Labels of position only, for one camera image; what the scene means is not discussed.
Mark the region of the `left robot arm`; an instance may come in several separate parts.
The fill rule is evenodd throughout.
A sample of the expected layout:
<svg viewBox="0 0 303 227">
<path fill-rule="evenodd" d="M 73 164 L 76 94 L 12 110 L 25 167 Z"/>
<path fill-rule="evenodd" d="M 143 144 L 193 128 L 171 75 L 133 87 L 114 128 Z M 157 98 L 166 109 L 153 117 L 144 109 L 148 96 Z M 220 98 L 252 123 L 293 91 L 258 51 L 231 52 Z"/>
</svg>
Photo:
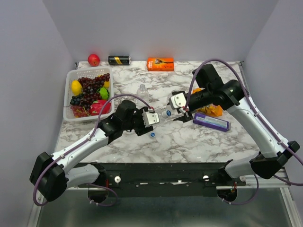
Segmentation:
<svg viewBox="0 0 303 227">
<path fill-rule="evenodd" d="M 51 155 L 41 153 L 36 158 L 29 178 L 34 185 L 34 203 L 41 206 L 36 198 L 37 192 L 40 192 L 47 202 L 51 202 L 69 187 L 85 183 L 91 183 L 95 187 L 101 186 L 105 175 L 94 165 L 79 170 L 76 170 L 75 166 L 96 150 L 121 137 L 124 131 L 134 131 L 137 136 L 141 136 L 151 132 L 153 125 L 157 123 L 159 117 L 152 107 L 138 109 L 134 102 L 124 100 L 113 114 L 98 121 L 95 128 L 82 139 Z"/>
</svg>

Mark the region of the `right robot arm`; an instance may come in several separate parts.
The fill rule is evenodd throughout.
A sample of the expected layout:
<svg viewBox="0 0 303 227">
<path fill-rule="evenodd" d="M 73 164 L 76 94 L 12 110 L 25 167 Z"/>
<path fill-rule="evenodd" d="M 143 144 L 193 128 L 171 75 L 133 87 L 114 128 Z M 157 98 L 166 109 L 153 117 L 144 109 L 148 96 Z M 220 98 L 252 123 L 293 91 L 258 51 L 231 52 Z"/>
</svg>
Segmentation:
<svg viewBox="0 0 303 227">
<path fill-rule="evenodd" d="M 253 138 L 259 153 L 239 160 L 230 160 L 218 171 L 218 181 L 229 185 L 240 176 L 258 175 L 270 179 L 291 157 L 298 157 L 296 141 L 288 141 L 275 130 L 259 111 L 240 79 L 223 83 L 212 64 L 202 63 L 193 72 L 193 81 L 201 91 L 173 92 L 169 98 L 172 109 L 182 114 L 179 121 L 188 122 L 192 112 L 210 105 L 219 105 L 232 115 Z"/>
</svg>

